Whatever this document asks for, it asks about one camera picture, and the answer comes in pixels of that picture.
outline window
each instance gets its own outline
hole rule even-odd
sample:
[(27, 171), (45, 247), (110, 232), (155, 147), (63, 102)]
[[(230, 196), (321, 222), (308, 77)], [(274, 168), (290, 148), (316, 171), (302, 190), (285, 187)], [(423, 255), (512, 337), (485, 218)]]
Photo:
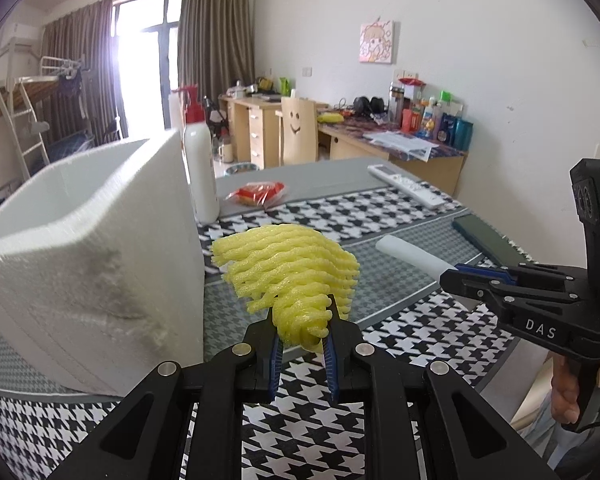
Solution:
[(130, 137), (171, 127), (169, 94), (178, 87), (182, 0), (132, 0), (114, 7), (112, 34)]

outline white plastic bottle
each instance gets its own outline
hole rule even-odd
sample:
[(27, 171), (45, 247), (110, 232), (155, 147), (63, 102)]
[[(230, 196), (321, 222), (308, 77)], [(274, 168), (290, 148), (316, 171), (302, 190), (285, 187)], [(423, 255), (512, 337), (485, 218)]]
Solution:
[(432, 97), (429, 99), (429, 105), (424, 108), (422, 123), (420, 124), (420, 136), (426, 137), (427, 139), (433, 138), (433, 129), (436, 126), (436, 119), (433, 116), (435, 110), (436, 98)]
[(202, 122), (185, 126), (184, 153), (187, 157), (187, 167), (191, 179), (191, 197), (193, 209), (196, 211), (196, 219), (201, 224), (211, 224), (218, 220), (220, 202), (216, 191), (211, 132), (204, 119)]

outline wooden chair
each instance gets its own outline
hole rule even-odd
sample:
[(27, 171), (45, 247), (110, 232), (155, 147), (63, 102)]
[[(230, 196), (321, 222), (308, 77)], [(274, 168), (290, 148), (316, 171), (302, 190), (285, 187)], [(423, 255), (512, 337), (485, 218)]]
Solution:
[(318, 120), (315, 102), (282, 98), (280, 163), (283, 166), (318, 160)]

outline papers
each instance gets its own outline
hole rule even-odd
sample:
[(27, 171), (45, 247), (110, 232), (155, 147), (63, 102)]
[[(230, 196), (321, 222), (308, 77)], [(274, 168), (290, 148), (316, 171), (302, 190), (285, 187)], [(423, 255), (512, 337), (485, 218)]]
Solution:
[(407, 137), (398, 132), (365, 134), (363, 137), (370, 140), (372, 144), (407, 153), (424, 162), (429, 160), (431, 149), (437, 146), (428, 140), (418, 139), (417, 137)]

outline screw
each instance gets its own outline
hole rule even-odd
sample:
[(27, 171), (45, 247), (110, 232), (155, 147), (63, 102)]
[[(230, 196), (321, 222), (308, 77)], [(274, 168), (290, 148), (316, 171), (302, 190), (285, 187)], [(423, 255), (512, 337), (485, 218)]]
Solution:
[(238, 343), (231, 348), (231, 352), (236, 355), (249, 355), (251, 353), (251, 345), (249, 343)]
[(169, 377), (170, 375), (176, 373), (177, 369), (178, 366), (176, 365), (176, 363), (173, 363), (171, 361), (165, 361), (160, 366), (158, 366), (158, 373), (162, 377)]
[(444, 361), (433, 361), (430, 368), (436, 375), (446, 375), (449, 373), (449, 365)]
[(369, 343), (360, 343), (356, 345), (356, 352), (360, 355), (371, 355), (376, 351), (376, 348)]

